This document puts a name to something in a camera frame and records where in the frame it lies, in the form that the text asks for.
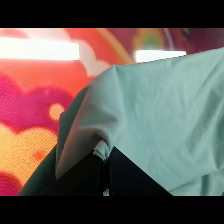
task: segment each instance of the light green fabric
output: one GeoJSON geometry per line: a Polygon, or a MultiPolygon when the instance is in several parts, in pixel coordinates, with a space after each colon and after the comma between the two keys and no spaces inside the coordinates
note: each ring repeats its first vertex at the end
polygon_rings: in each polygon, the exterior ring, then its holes
{"type": "Polygon", "coordinates": [[[61,116],[56,178],[114,146],[173,195],[222,195],[224,49],[98,76],[61,116]]]}

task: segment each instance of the fluorescent light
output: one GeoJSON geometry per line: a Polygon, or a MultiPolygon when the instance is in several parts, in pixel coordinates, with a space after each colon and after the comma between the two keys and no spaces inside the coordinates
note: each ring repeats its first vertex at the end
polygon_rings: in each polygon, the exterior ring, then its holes
{"type": "Polygon", "coordinates": [[[184,55],[186,55],[185,51],[137,50],[135,52],[135,60],[137,63],[140,63],[166,58],[174,58],[184,55]]]}
{"type": "Polygon", "coordinates": [[[78,60],[79,45],[69,41],[0,37],[0,58],[78,60]]]}

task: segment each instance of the colorful wall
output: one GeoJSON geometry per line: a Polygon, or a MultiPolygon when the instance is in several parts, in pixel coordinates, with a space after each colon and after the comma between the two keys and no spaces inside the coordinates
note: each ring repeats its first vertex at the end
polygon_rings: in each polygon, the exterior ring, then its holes
{"type": "MultiPolygon", "coordinates": [[[[56,144],[60,113],[94,77],[113,64],[134,63],[136,49],[179,49],[191,54],[216,48],[215,37],[220,34],[213,31],[213,45],[211,38],[201,44],[200,36],[205,40],[206,32],[191,28],[0,28],[0,37],[74,40],[80,45],[80,60],[74,62],[0,60],[0,195],[18,194],[56,144]]],[[[218,46],[224,45],[219,40],[218,46]]]]}

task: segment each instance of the fabric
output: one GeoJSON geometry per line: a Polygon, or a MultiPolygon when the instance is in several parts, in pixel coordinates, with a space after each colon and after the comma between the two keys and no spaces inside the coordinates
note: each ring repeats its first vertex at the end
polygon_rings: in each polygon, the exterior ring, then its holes
{"type": "Polygon", "coordinates": [[[56,178],[91,150],[105,161],[116,146],[172,195],[222,195],[223,61],[221,48],[102,73],[61,115],[56,178]]]}

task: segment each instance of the garment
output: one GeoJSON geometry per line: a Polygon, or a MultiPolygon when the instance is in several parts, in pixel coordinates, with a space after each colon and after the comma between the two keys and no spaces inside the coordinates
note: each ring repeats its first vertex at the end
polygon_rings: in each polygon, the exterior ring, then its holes
{"type": "Polygon", "coordinates": [[[112,66],[61,115],[56,148],[20,195],[46,182],[45,169],[58,179],[93,149],[106,161],[114,146],[172,195],[222,195],[223,60],[221,48],[112,66]]]}

